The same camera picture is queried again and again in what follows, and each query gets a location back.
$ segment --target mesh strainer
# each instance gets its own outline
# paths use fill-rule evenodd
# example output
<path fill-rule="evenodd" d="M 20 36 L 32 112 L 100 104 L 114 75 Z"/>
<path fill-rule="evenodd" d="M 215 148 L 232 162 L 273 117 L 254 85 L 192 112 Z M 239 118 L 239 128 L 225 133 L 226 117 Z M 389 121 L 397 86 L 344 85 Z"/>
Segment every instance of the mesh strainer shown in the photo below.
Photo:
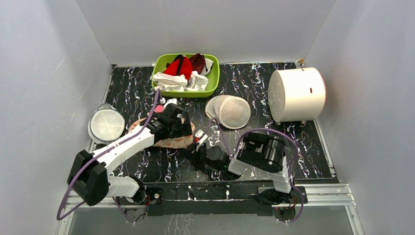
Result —
<path fill-rule="evenodd" d="M 109 104 L 102 104 L 88 124 L 88 133 L 96 143 L 109 144 L 116 141 L 124 131 L 122 115 Z"/>
<path fill-rule="evenodd" d="M 251 117 L 251 108 L 246 100 L 232 95 L 218 95 L 206 104 L 206 116 L 216 118 L 229 129 L 244 127 Z"/>

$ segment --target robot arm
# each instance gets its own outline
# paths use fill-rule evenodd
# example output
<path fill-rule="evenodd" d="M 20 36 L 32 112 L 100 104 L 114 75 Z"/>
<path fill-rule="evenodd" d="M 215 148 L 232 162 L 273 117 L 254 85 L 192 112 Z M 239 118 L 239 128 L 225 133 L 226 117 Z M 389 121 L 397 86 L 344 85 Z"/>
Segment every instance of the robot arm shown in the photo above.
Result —
<path fill-rule="evenodd" d="M 117 141 L 88 153 L 79 152 L 73 163 L 68 177 L 68 184 L 76 173 L 98 154 L 102 155 L 90 164 L 78 177 L 73 189 L 85 200 L 89 206 L 96 205 L 107 196 L 132 198 L 140 203 L 146 197 L 145 185 L 136 177 L 110 176 L 112 171 L 120 164 L 128 160 L 137 152 L 146 149 L 160 140 L 192 135 L 188 113 L 176 104 L 166 105 L 162 113 L 151 117 L 148 124 L 135 128 Z M 241 176 L 249 166 L 255 166 L 269 172 L 274 182 L 277 193 L 289 194 L 291 192 L 290 179 L 288 177 L 285 162 L 285 144 L 278 137 L 249 133 L 243 139 L 242 148 L 231 158 L 220 147 L 214 146 L 207 149 L 204 143 L 207 139 L 203 132 L 195 134 L 196 142 L 184 150 L 187 158 L 196 167 L 210 167 L 222 171 L 222 175 L 228 180 L 234 180 Z M 280 195 L 271 195 L 272 198 L 280 198 Z"/>
<path fill-rule="evenodd" d="M 92 153 L 83 150 L 76 155 L 68 177 L 68 184 L 93 156 L 102 154 L 84 170 L 73 185 L 73 189 L 89 206 L 96 205 L 106 196 L 125 196 L 135 198 L 140 202 L 144 196 L 141 192 L 144 183 L 135 177 L 110 176 L 112 171 L 137 152 L 160 140 L 192 134 L 187 112 L 172 103 L 166 105 L 161 114 L 153 115 L 140 135 L 137 135 L 144 124 L 143 121 L 140 127 L 101 149 Z"/>

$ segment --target white backdrop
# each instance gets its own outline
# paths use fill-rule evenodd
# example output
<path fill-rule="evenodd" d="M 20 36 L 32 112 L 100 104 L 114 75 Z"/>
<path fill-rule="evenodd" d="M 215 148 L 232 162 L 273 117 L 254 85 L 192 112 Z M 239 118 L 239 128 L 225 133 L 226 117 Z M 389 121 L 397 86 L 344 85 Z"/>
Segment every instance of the white backdrop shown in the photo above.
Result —
<path fill-rule="evenodd" d="M 221 63 L 304 58 L 335 0 L 77 0 L 112 64 L 167 53 Z"/>
<path fill-rule="evenodd" d="M 56 234 L 111 65 L 74 0 L 0 2 L 0 233 Z"/>
<path fill-rule="evenodd" d="M 366 234 L 414 234 L 415 2 L 337 0 L 305 59 L 326 83 L 319 119 Z"/>

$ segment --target black table mat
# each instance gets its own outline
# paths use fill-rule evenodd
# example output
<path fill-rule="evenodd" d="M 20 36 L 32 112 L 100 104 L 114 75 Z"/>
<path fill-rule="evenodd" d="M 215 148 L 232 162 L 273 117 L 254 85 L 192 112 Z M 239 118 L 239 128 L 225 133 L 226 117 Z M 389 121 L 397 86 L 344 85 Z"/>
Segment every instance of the black table mat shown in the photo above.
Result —
<path fill-rule="evenodd" d="M 324 156 L 321 141 L 313 121 L 302 124 L 299 121 L 283 122 L 272 120 L 268 106 L 268 82 L 275 70 L 295 69 L 294 63 L 225 64 L 220 65 L 220 82 L 213 96 L 229 94 L 244 98 L 251 107 L 251 119 L 240 130 L 225 130 L 225 137 L 234 149 L 240 134 L 248 129 L 267 127 L 291 136 L 299 146 L 300 157 L 294 164 L 297 179 L 331 178 L 330 169 Z M 126 128 L 147 116 L 155 91 L 151 87 L 153 67 L 114 68 L 106 102 L 114 106 L 125 118 Z M 212 98 L 179 98 L 195 124 L 196 130 L 205 130 L 208 118 L 205 105 Z M 217 127 L 208 131 L 210 144 L 223 150 L 223 141 Z M 134 175 L 144 182 L 194 182 L 220 180 L 218 172 L 196 171 L 192 164 L 180 154 L 180 150 L 151 147 L 131 157 L 115 171 L 116 176 Z M 250 167 L 240 180 L 268 179 L 262 170 Z"/>

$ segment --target dark red cloth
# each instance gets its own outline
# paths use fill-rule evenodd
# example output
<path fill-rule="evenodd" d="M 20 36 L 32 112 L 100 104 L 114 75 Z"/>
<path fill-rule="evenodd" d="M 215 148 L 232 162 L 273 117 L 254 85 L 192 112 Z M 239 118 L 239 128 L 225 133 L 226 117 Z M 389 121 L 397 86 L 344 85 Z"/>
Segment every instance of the dark red cloth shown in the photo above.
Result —
<path fill-rule="evenodd" d="M 201 74 L 206 65 L 205 57 L 197 53 L 189 61 L 192 64 L 192 71 L 197 71 L 198 74 Z"/>
<path fill-rule="evenodd" d="M 171 76 L 180 76 L 183 74 L 184 77 L 189 80 L 190 75 L 192 74 L 192 64 L 187 57 L 178 56 L 163 73 Z"/>

